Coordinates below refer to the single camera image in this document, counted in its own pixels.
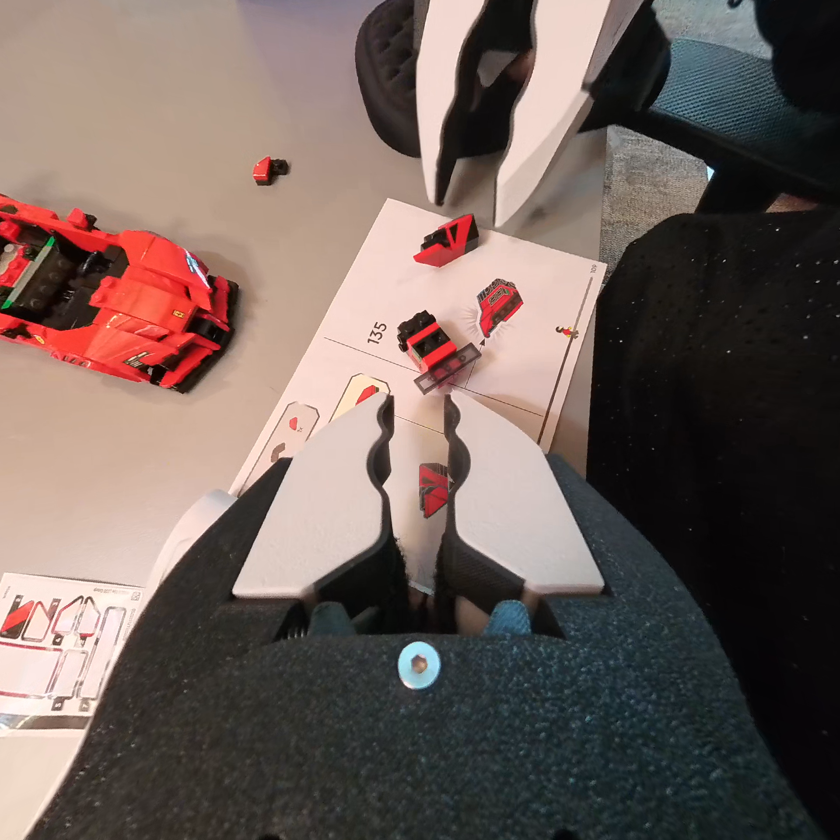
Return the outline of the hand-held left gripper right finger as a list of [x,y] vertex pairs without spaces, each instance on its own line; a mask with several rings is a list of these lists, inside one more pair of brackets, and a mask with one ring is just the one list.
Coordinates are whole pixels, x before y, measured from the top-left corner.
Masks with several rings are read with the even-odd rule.
[[477,607],[599,595],[605,581],[541,447],[465,394],[444,401],[441,581]]

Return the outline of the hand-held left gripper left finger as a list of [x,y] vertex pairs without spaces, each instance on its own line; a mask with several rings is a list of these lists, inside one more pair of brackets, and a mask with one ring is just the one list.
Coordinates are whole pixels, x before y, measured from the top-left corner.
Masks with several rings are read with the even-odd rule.
[[400,570],[384,483],[394,397],[374,394],[289,462],[234,583],[240,600],[384,603]]

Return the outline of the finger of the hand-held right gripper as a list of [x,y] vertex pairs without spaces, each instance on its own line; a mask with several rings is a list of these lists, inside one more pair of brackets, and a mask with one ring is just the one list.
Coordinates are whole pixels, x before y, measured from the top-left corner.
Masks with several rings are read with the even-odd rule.
[[509,142],[496,178],[494,225],[529,201],[555,155],[593,108],[595,82],[641,1],[537,1],[532,67],[511,111]]
[[476,91],[490,32],[488,1],[427,3],[416,58],[416,125],[427,197],[445,203],[457,161],[498,152],[500,119]]

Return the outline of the black red lego block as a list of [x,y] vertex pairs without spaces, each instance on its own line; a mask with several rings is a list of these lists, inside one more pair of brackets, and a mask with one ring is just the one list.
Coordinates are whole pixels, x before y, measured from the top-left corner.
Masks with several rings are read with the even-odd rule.
[[413,259],[420,265],[443,268],[475,250],[479,240],[475,215],[469,213],[442,224],[424,237]]

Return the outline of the red black green lego assembly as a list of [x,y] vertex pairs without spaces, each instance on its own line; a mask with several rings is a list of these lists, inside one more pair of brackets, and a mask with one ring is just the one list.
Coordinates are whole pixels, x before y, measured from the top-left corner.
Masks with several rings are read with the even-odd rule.
[[428,311],[399,324],[396,337],[399,350],[419,370],[414,383],[423,395],[450,383],[481,357],[472,343],[458,349]]

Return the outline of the red lego car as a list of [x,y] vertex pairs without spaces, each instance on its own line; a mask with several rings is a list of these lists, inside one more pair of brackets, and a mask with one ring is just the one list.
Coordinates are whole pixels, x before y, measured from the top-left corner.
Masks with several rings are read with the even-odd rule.
[[238,284],[148,230],[1,196],[1,340],[189,393],[235,334]]

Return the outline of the lego instruction booklet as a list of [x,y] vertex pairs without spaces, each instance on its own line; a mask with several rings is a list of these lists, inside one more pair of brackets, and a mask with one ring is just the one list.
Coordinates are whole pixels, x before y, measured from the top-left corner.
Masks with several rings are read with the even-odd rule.
[[396,539],[415,585],[429,592],[445,528],[445,389],[423,395],[397,348],[397,327],[429,311],[476,362],[455,389],[549,451],[606,266],[496,232],[444,267],[415,260],[444,218],[389,199],[230,492],[212,491],[177,523],[155,563],[156,588],[223,511],[281,457],[295,457],[369,396],[395,399],[392,474],[385,483]]

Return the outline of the black mesh chair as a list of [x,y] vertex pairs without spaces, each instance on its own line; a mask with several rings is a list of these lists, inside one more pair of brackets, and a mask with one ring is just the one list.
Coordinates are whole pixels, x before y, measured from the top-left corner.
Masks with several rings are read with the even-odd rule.
[[[414,26],[421,2],[388,1],[363,21],[355,46],[374,131],[419,158]],[[597,84],[579,132],[622,126],[713,164],[699,213],[765,210],[783,193],[838,207],[838,2],[753,2],[763,59],[687,38],[670,41],[642,2]],[[458,158],[508,141],[524,82],[503,70],[465,123]]]

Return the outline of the white sticker sheet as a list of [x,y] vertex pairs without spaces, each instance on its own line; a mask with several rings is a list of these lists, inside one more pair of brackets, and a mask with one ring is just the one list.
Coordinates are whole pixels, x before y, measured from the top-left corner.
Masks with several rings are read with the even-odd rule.
[[2,733],[83,730],[141,614],[141,586],[6,572]]

